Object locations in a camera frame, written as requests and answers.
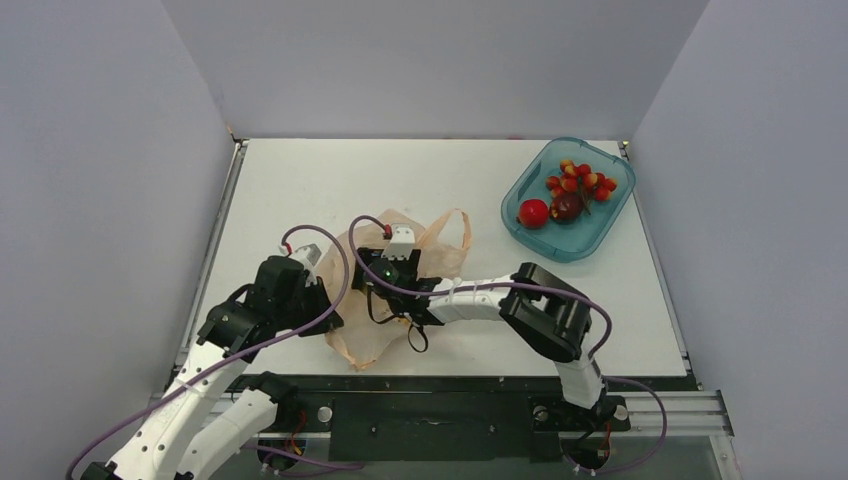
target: screw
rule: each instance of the screw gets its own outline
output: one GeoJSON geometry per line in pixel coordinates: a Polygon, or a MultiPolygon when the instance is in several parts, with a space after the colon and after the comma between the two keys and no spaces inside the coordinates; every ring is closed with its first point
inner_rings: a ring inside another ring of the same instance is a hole
{"type": "Polygon", "coordinates": [[[537,422],[546,422],[548,420],[548,416],[548,409],[541,405],[533,409],[533,418],[535,418],[537,422]]]}
{"type": "Polygon", "coordinates": [[[321,423],[327,423],[330,419],[333,418],[333,409],[330,407],[321,407],[318,409],[318,421],[321,423]]]}

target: white table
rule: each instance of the white table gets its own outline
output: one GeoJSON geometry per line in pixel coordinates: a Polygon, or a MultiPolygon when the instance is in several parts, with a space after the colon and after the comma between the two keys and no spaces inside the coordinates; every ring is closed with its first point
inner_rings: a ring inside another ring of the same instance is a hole
{"type": "MultiPolygon", "coordinates": [[[[247,154],[201,305],[211,307],[253,280],[277,254],[289,227],[313,223],[339,234],[362,213],[402,211],[422,225],[451,207],[471,216],[474,246],[463,278],[491,278],[532,261],[607,309],[614,328],[598,362],[607,375],[682,376],[686,371],[657,271],[631,197],[601,246],[586,259],[559,264],[526,249],[504,228],[503,196],[544,147],[537,140],[254,139],[247,154]]],[[[615,142],[592,142],[618,155],[615,142]]],[[[445,238],[459,238],[458,220],[445,238]]],[[[330,242],[312,233],[295,247],[330,242]]],[[[590,344],[603,331],[593,313],[590,344]]],[[[430,349],[413,352],[399,339],[363,375],[548,376],[553,364],[504,323],[457,322],[428,329],[430,349]]],[[[354,374],[322,336],[292,338],[263,350],[248,373],[354,374]]]]}

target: plastic bag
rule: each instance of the plastic bag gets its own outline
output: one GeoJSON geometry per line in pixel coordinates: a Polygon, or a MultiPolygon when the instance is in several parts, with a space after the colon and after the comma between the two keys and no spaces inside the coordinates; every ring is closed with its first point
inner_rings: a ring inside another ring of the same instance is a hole
{"type": "MultiPolygon", "coordinates": [[[[418,264],[419,277],[455,278],[459,276],[462,264],[471,248],[471,222],[468,214],[459,209],[448,210],[427,229],[395,210],[386,210],[377,218],[383,223],[405,223],[412,228],[416,239],[415,248],[421,249],[421,259],[418,264]],[[465,226],[462,246],[459,248],[439,242],[439,235],[454,212],[462,215],[465,226]]],[[[383,231],[370,223],[357,227],[353,231],[353,238],[357,248],[385,248],[388,243],[383,239],[383,231]]],[[[355,260],[348,243],[347,231],[339,235],[338,240],[350,260],[352,275],[355,260]]],[[[335,249],[331,250],[318,263],[315,274],[323,278],[330,298],[338,295],[344,277],[339,252],[335,249]]],[[[374,318],[377,320],[391,316],[388,304],[376,295],[372,295],[372,308],[374,318]]],[[[348,290],[337,311],[345,322],[344,327],[327,333],[325,339],[327,344],[345,357],[357,370],[373,365],[390,343],[398,338],[406,337],[409,331],[409,322],[405,319],[392,320],[384,325],[378,325],[372,321],[368,316],[367,298],[358,290],[348,290]]]]}

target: white wall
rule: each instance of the white wall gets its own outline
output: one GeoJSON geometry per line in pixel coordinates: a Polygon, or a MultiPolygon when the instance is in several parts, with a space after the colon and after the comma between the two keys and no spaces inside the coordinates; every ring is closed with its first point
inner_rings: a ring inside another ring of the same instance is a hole
{"type": "Polygon", "coordinates": [[[707,0],[163,0],[240,137],[630,138],[707,0]]]}
{"type": "Polygon", "coordinates": [[[746,479],[848,477],[848,2],[712,0],[633,139],[746,479]]]}
{"type": "Polygon", "coordinates": [[[56,479],[161,388],[232,142],[155,0],[3,2],[0,65],[0,468],[56,479]]]}

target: teal tray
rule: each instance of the teal tray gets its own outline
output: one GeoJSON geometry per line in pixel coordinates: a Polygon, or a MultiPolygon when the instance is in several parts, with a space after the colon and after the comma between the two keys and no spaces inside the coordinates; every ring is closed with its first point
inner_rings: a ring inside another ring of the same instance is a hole
{"type": "Polygon", "coordinates": [[[557,138],[545,145],[506,194],[501,203],[501,219],[509,233],[530,250],[556,262],[573,262],[588,257],[598,248],[624,208],[635,183],[633,169],[624,160],[578,138],[557,138]],[[591,215],[582,213],[572,223],[548,221],[539,230],[522,227],[516,220],[519,206],[531,198],[550,204],[551,194],[545,187],[545,178],[562,174],[559,163],[564,158],[572,159],[575,165],[589,164],[593,172],[614,177],[618,188],[608,201],[592,202],[591,215]]]}

